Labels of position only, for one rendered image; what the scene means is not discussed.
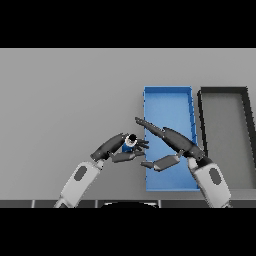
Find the blue bin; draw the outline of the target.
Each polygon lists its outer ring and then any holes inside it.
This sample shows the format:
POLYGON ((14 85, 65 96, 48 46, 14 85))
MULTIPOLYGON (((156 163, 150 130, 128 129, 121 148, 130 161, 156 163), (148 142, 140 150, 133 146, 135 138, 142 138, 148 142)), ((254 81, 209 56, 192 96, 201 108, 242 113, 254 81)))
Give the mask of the blue bin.
MULTIPOLYGON (((192 88, 190 86, 145 86, 144 119, 163 128, 178 131, 197 143, 192 88)), ((146 169, 148 192, 198 191, 199 187, 187 167, 187 160, 161 172, 146 169)))

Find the blue pipe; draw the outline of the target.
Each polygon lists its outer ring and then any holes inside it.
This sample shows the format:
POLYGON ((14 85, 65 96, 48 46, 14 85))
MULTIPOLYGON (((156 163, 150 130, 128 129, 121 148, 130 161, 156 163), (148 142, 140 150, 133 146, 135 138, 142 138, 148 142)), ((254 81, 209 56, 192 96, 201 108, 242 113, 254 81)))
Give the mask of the blue pipe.
POLYGON ((122 145, 122 151, 125 153, 132 152, 137 143, 137 136, 135 134, 129 134, 122 145))

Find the dark grey bin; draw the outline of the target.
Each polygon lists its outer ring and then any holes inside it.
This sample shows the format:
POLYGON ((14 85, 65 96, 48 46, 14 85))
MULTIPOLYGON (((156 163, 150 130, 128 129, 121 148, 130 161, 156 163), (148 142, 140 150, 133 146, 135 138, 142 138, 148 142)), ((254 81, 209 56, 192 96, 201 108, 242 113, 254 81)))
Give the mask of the dark grey bin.
POLYGON ((256 130, 247 87, 201 87, 197 93, 206 155, 230 189, 256 189, 256 130))

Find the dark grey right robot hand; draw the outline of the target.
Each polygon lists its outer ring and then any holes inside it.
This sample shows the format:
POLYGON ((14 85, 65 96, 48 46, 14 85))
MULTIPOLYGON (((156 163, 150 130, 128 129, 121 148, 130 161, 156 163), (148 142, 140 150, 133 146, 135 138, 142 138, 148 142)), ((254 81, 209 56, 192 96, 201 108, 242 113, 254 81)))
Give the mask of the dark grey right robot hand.
POLYGON ((205 152, 199 146, 181 133, 168 127, 160 129, 153 123, 139 117, 136 117, 135 121, 137 124, 150 131, 153 135, 161 138, 176 152, 176 155, 167 155, 153 162, 144 161, 141 163, 142 166, 153 168, 155 171, 161 172, 178 164, 181 156, 184 156, 185 158, 193 158, 198 167, 204 167, 212 163, 212 160, 205 155, 205 152))

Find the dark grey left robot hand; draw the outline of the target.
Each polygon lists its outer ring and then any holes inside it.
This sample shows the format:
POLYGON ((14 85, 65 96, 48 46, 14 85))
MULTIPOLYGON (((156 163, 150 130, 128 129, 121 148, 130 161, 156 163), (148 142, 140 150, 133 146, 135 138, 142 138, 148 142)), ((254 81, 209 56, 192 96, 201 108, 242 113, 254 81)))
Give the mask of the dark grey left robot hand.
POLYGON ((131 161, 138 156, 144 156, 144 149, 148 149, 148 141, 137 138, 137 143, 132 152, 122 151, 122 145, 129 134, 120 133, 104 142, 90 157, 98 162, 99 160, 112 159, 114 163, 131 161))

